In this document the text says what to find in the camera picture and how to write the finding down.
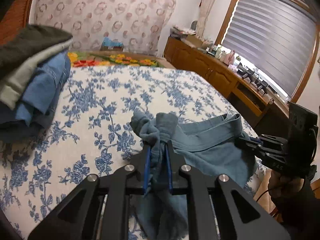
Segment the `right hand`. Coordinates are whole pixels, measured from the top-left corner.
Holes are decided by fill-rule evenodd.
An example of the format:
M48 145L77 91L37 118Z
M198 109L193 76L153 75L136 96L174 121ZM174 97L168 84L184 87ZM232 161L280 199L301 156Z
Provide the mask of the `right hand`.
M287 178L276 171L271 171L268 192L272 198L290 197L298 193L303 185L302 178Z

